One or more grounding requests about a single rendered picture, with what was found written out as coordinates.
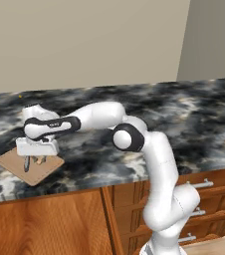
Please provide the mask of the wooden drawer front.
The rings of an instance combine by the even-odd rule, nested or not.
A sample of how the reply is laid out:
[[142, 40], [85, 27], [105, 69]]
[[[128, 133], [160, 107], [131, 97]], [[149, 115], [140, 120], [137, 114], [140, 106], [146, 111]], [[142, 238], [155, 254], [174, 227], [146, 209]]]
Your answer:
[[[186, 226], [180, 238], [186, 237], [188, 233], [196, 236], [196, 239], [180, 243], [183, 247], [194, 243], [214, 240], [225, 236], [225, 220], [205, 222], [199, 225]], [[125, 255], [137, 255], [141, 246], [150, 238], [151, 231], [142, 226], [138, 231], [123, 234], [120, 237]]]
[[[196, 188], [202, 198], [225, 194], [225, 169], [180, 175], [177, 184], [190, 183], [192, 185], [192, 183], [202, 182], [205, 178], [213, 181], [214, 185], [207, 188]], [[146, 201], [149, 187], [148, 180], [110, 186], [112, 207], [142, 205]]]
[[[190, 217], [184, 228], [189, 225], [225, 220], [225, 195], [202, 199], [199, 207], [205, 210], [206, 214]], [[114, 210], [120, 235], [138, 231], [142, 226], [148, 229], [142, 218], [142, 208], [143, 204], [135, 204]]]

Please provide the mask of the light brown cutting board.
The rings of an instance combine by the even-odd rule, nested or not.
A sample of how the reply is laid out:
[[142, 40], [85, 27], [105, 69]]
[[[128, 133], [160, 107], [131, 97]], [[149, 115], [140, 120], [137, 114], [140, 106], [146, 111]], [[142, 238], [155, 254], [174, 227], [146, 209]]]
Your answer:
[[29, 170], [24, 170], [25, 159], [17, 154], [17, 148], [0, 155], [0, 165], [31, 186], [35, 186], [64, 164], [58, 156], [48, 156], [46, 161], [38, 164], [30, 159]]

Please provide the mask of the open pale wooden drawer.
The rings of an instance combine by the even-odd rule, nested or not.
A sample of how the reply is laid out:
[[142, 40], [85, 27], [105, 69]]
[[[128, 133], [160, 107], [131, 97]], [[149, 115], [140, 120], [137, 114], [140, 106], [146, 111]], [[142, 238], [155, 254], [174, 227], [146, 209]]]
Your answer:
[[225, 255], [225, 236], [214, 240], [185, 245], [183, 249], [187, 255]]

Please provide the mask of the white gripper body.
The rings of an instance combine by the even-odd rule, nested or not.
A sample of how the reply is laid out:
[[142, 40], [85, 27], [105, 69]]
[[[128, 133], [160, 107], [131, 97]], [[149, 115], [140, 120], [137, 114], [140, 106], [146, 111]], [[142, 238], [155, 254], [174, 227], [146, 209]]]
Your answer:
[[32, 141], [26, 137], [18, 137], [16, 146], [17, 154], [21, 156], [48, 156], [59, 153], [57, 141], [48, 137], [38, 141]]

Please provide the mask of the wooden cupboard door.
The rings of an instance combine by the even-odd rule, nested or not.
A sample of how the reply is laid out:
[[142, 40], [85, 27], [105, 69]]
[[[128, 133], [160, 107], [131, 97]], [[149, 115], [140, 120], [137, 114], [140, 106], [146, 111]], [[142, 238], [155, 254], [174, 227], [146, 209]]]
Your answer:
[[113, 255], [101, 193], [0, 203], [0, 255]]

